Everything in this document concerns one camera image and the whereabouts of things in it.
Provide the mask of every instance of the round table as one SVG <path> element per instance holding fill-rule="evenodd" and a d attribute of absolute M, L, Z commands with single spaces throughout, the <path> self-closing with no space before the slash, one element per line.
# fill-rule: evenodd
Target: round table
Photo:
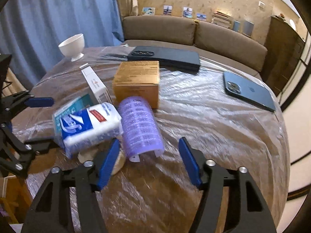
<path fill-rule="evenodd" d="M 132 47 L 86 48 L 76 62 L 63 59 L 31 91 L 36 97 L 53 97 L 51 108 L 27 108 L 13 119 L 13 132 L 21 141 L 53 135 L 52 113 L 87 92 L 88 85 L 79 66 L 89 63 L 107 86 L 112 98 L 112 80 L 118 65 L 126 61 Z M 155 118 L 164 139 L 165 152 L 141 156 L 140 163 L 127 161 L 97 193 L 109 232 L 188 232 L 198 208 L 201 192 L 190 183 L 178 152 L 178 140 L 186 137 L 194 149 L 220 166 L 248 168 L 260 188 L 277 225 L 287 199 L 289 149 L 285 124 L 277 105 L 275 113 L 259 109 L 224 92 L 223 71 L 229 70 L 267 87 L 241 71 L 201 60 L 198 74 L 160 69 L 160 100 Z M 26 179 L 34 197 L 51 167 L 70 169 L 78 165 L 62 150 L 39 155 Z M 74 188 L 70 190 L 74 227 L 80 228 Z M 226 214 L 219 219 L 222 232 Z"/>

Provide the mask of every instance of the screw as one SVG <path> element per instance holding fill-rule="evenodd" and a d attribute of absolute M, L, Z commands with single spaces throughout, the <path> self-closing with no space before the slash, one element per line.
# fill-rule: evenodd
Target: screw
<path fill-rule="evenodd" d="M 15 168 L 16 168 L 18 171 L 23 170 L 23 166 L 22 166 L 21 164 L 16 164 L 16 165 L 15 165 Z"/>
<path fill-rule="evenodd" d="M 244 166 L 239 167 L 238 170 L 239 170 L 241 173 L 247 173 L 247 172 L 248 172 L 247 168 L 244 167 Z"/>
<path fill-rule="evenodd" d="M 211 160 L 211 159 L 206 160 L 205 164 L 207 164 L 208 166 L 214 166 L 214 165 L 216 165 L 215 161 L 214 161 L 214 160 Z"/>
<path fill-rule="evenodd" d="M 59 173 L 59 171 L 60 171 L 60 168 L 56 166 L 52 168 L 51 173 Z"/>
<path fill-rule="evenodd" d="M 31 150 L 31 145 L 30 145 L 30 144 L 26 144 L 25 147 L 26 147 L 26 149 L 27 149 L 28 151 Z"/>
<path fill-rule="evenodd" d="M 88 160 L 88 161 L 85 161 L 85 162 L 83 163 L 83 165 L 84 165 L 85 167 L 91 167 L 91 166 L 94 165 L 94 162 L 91 161 L 91 160 Z"/>

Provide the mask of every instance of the plastic sheet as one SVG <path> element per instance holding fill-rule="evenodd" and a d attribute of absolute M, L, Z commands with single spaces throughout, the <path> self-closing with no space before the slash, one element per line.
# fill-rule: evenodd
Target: plastic sheet
<path fill-rule="evenodd" d="M 37 97 L 53 97 L 54 106 L 24 110 L 13 120 L 13 132 L 22 141 L 52 135 L 52 113 L 87 90 L 79 69 L 86 62 L 92 65 L 114 97 L 113 76 L 118 64 L 126 60 L 132 49 L 88 48 L 79 61 L 62 60 L 32 90 Z M 209 68 L 202 67 L 197 75 L 161 68 L 160 105 L 155 119 L 164 139 L 165 152 L 159 158 L 153 152 L 142 154 L 140 163 L 127 161 L 123 169 L 111 177 L 108 186 L 97 193 L 109 232 L 189 231 L 202 194 L 191 185 L 178 153 L 178 139 L 182 136 L 206 158 L 223 167 L 235 170 L 239 166 L 247 167 L 278 224 L 287 198 L 290 167 L 282 112 L 279 106 L 275 113 L 270 113 L 227 96 L 222 72 L 232 70 L 267 87 L 258 79 L 209 60 L 202 60 L 202 66 Z M 36 195 L 52 166 L 70 169 L 77 165 L 78 160 L 68 160 L 61 150 L 39 155 L 26 180 L 31 195 Z M 227 190 L 224 190 L 226 201 Z M 70 196 L 78 232 L 74 188 Z M 225 214 L 226 202 L 223 202 L 219 232 Z"/>

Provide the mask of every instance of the smartphone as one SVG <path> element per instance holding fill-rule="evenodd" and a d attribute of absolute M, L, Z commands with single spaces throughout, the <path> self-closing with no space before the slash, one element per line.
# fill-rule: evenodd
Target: smartphone
<path fill-rule="evenodd" d="M 270 112 L 276 110 L 269 90 L 249 79 L 234 73 L 224 72 L 224 85 L 227 95 L 239 98 Z"/>

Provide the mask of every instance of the brown box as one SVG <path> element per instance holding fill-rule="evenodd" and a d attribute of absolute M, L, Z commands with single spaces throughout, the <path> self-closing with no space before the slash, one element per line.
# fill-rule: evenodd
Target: brown box
<path fill-rule="evenodd" d="M 158 61 L 127 61 L 120 64 L 114 76 L 113 90 L 119 103 L 129 96 L 141 96 L 151 108 L 157 108 L 159 81 Z"/>

